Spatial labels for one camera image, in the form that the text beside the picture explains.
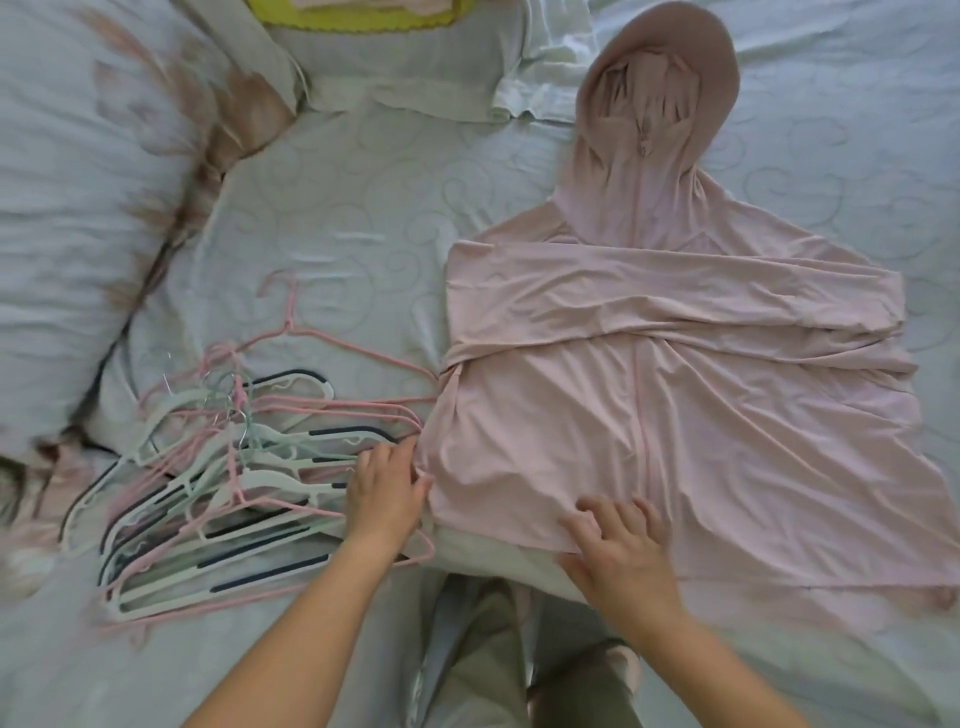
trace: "hanger hook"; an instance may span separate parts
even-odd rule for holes
[[[280,269],[268,273],[263,283],[260,284],[260,288],[256,292],[256,297],[263,298],[267,294],[267,289],[270,288],[270,284],[276,279],[284,279],[287,283],[287,304],[283,313],[283,330],[290,331],[294,327],[294,310],[297,305],[297,277],[293,272]]]

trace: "bed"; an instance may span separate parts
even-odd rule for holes
[[[591,6],[600,45],[644,5]],[[924,448],[960,497],[960,6],[709,6],[731,29],[743,81],[703,166],[737,198],[904,273]],[[203,234],[134,317],[104,370],[93,438],[122,448],[139,394],[214,342],[278,325],[284,291],[257,295],[277,269],[297,275],[300,320],[436,371],[449,247],[544,200],[570,138],[567,125],[529,116],[463,123],[374,102],[303,114],[231,171]],[[246,361],[255,373],[303,362],[339,397],[423,394],[402,371],[312,340],[277,340]],[[505,556],[441,529],[436,539],[446,569],[535,585],[546,569],[542,554]],[[0,622],[0,723],[178,724],[283,607],[175,622],[138,650],[89,633],[78,640],[90,569],[87,556],[61,564]],[[402,722],[436,580],[392,577],[365,625],[336,724]],[[864,641],[770,625],[727,637],[824,725],[960,726],[956,608]]]

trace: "khaki pants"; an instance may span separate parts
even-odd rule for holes
[[[641,728],[630,695],[602,660],[586,660],[537,689],[527,714],[523,647],[504,582],[480,594],[423,728]]]

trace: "white bedsheet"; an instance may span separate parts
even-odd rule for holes
[[[595,9],[602,40],[643,4],[620,0]],[[705,167],[734,196],[906,274],[905,340],[921,364],[916,389],[927,422],[924,446],[960,483],[960,6],[726,0],[710,7],[731,28],[743,84]],[[569,129],[536,122],[456,124],[375,107],[304,116],[231,173],[203,239],[175,259],[133,321],[129,340],[108,364],[94,434],[121,445],[132,393],[192,363],[214,341],[275,326],[282,291],[254,294],[276,268],[295,270],[301,281],[302,321],[436,369],[445,347],[446,251],[457,237],[542,201],[568,139]],[[341,397],[422,391],[406,373],[315,341],[265,344],[249,363],[262,374],[316,368]],[[439,533],[441,546],[444,539]],[[549,579],[542,555],[495,546],[447,540],[442,551],[461,570],[560,583]],[[6,628],[43,629],[31,616],[56,615],[51,605],[64,601],[66,592],[58,590],[66,588],[48,585]],[[130,678],[116,687],[115,668],[96,660],[56,672],[23,666],[8,725],[126,725],[129,704],[141,694],[177,708],[139,725],[174,725],[173,714],[185,715],[201,687],[212,687],[276,613],[275,605],[262,609],[204,618],[212,634],[235,640],[222,640],[222,648],[206,642],[189,675],[179,673],[194,657],[181,641],[194,633],[185,627],[157,633],[156,641],[179,647],[145,651],[130,665],[162,674],[160,684]],[[849,725],[844,716],[852,712],[879,725],[907,725],[891,706],[929,724],[939,718],[960,725],[957,615],[869,643],[766,627],[732,639],[807,686],[789,690],[807,691],[799,678],[841,689],[823,698],[836,708],[836,726]],[[40,685],[56,699],[37,703]],[[90,708],[83,720],[67,718],[71,706],[94,700],[96,711]]]

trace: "pink fabric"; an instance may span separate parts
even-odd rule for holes
[[[642,496],[713,623],[948,608],[960,519],[920,451],[899,274],[693,166],[738,86],[712,14],[658,6],[611,48],[553,199],[450,253],[437,521],[573,550],[578,496]]]

